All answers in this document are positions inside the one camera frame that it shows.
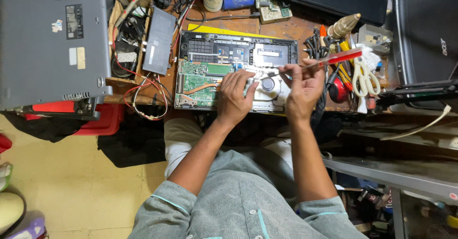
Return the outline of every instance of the scissors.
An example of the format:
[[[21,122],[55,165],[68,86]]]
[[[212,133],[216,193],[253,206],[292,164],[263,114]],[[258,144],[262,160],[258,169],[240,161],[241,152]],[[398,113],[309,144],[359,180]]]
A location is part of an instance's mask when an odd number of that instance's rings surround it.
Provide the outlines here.
[[[374,82],[376,91],[372,86],[371,80]],[[362,94],[359,93],[359,90],[356,87],[356,84],[359,82],[359,89],[362,91]],[[378,95],[380,93],[380,83],[378,82],[377,77],[369,71],[369,68],[364,63],[362,57],[357,57],[354,59],[354,74],[353,74],[353,91],[358,97],[365,97],[369,92],[372,95]]]

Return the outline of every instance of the wooden desk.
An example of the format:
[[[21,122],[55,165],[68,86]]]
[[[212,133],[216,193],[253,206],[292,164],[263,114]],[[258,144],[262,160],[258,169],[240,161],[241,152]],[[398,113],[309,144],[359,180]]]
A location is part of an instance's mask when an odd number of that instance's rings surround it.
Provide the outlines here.
[[[202,9],[204,9],[202,5],[202,0],[196,0],[196,4],[200,5]],[[250,10],[248,8],[234,10],[234,11],[219,11],[216,13],[205,12],[206,18],[217,17],[221,15],[247,15],[250,14]],[[207,21],[203,25],[215,27],[215,28],[222,28],[227,30],[233,31],[241,31],[247,33],[254,33],[266,36],[273,36],[278,37],[281,39],[288,39],[288,40],[297,40],[299,45],[299,58],[307,58],[307,53],[303,52],[302,49],[305,49],[306,46],[303,44],[305,39],[313,35],[313,28],[320,27],[321,24],[315,23],[313,21],[307,20],[307,17],[300,16],[293,10],[293,17],[289,21],[273,23],[268,25],[261,25],[259,18],[244,18],[244,19],[237,19],[237,20],[214,20],[214,21]],[[202,14],[197,10],[196,7],[192,8],[189,13],[188,17],[192,19],[202,19]],[[191,22],[185,20],[183,22],[183,30],[187,30],[188,24],[200,24],[200,22]],[[172,58],[177,55],[177,49],[172,52]],[[176,69],[178,63],[171,62],[171,68],[167,72],[166,76],[161,75],[160,79],[161,82],[169,89],[172,96],[175,96],[175,76],[176,76]],[[106,103],[119,103],[123,104],[123,95],[126,91],[128,91],[131,86],[128,85],[117,85],[107,83],[113,87],[113,95],[106,96],[105,102]],[[132,93],[127,94],[126,101],[130,103],[132,98]],[[156,95],[156,104],[164,104],[162,96],[160,96],[157,90],[153,86],[148,86],[146,89],[141,89],[137,95],[136,103],[137,104],[152,104],[153,97]],[[349,111],[349,102],[345,102],[342,104],[337,104],[329,98],[326,104],[326,111],[339,111],[339,112],[346,112]]]

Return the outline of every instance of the tiled floor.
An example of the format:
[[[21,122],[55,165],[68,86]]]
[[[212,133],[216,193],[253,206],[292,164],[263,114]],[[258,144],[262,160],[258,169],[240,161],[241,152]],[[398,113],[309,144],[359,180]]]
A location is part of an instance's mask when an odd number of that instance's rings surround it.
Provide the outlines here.
[[[0,165],[14,165],[10,191],[25,196],[30,215],[45,217],[50,239],[125,239],[135,213],[164,181],[166,162],[115,167],[94,136],[57,143],[16,130],[0,115],[0,132],[13,148]]]

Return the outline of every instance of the person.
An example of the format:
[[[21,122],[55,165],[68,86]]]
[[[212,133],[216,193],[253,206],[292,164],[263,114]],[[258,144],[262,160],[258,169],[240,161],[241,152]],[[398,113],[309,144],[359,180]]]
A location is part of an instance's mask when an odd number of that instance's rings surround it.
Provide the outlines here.
[[[244,97],[246,80],[255,73],[228,73],[218,117],[204,134],[189,111],[164,124],[167,180],[138,210],[129,239],[367,238],[348,219],[310,127],[324,71],[296,64],[279,71],[292,77],[281,74],[291,88],[290,138],[273,138],[253,151],[220,150],[251,110],[258,85]]]

